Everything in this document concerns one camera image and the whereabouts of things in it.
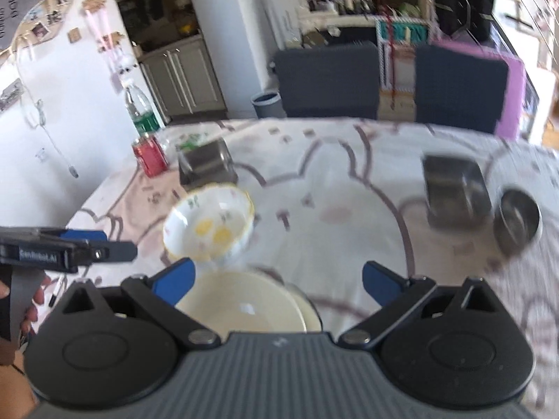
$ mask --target metal container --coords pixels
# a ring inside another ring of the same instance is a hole
[[[236,183],[233,159],[222,138],[178,155],[181,185],[195,189],[208,183]]]
[[[423,173],[432,227],[473,229],[491,214],[491,199],[476,161],[426,156]]]
[[[502,253],[518,255],[542,235],[542,214],[538,204],[521,190],[505,190],[495,212],[493,231]]]
[[[132,144],[132,151],[147,177],[153,178],[167,170],[168,165],[161,145],[153,134],[144,134]]]

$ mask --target white bowl with floral pattern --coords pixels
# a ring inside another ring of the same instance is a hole
[[[173,262],[227,264],[247,246],[254,225],[254,205],[234,184],[208,184],[192,190],[169,213],[163,245]]]

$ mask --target cartoon print tablecloth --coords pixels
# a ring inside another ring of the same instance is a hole
[[[361,283],[367,260],[404,276],[425,274],[439,284],[485,277],[536,354],[524,403],[540,419],[557,419],[559,162],[554,152],[469,131],[356,119],[239,120],[167,131],[224,137],[238,186],[252,197],[254,235],[228,269],[257,269],[297,285],[335,336],[378,309]],[[505,260],[491,223],[474,232],[430,229],[421,168],[427,153],[477,160],[494,205],[503,187],[526,189],[542,209],[540,241],[521,257]],[[148,179],[131,156],[69,227],[103,229],[112,240],[132,240],[139,256],[129,265],[94,266],[79,275],[106,286],[161,270],[169,263],[161,227],[185,194],[177,166]],[[197,266],[200,272],[211,269],[216,267]],[[46,314],[41,308],[41,321]]]

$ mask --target cream bowl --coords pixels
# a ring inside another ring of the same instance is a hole
[[[305,332],[305,320],[290,293],[273,280],[248,272],[221,271],[196,279],[175,306],[217,332]]]

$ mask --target dining chair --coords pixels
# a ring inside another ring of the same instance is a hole
[[[501,119],[509,67],[433,45],[415,52],[415,121],[493,134]]]
[[[373,43],[283,50],[275,63],[287,117],[377,118],[379,68]]]

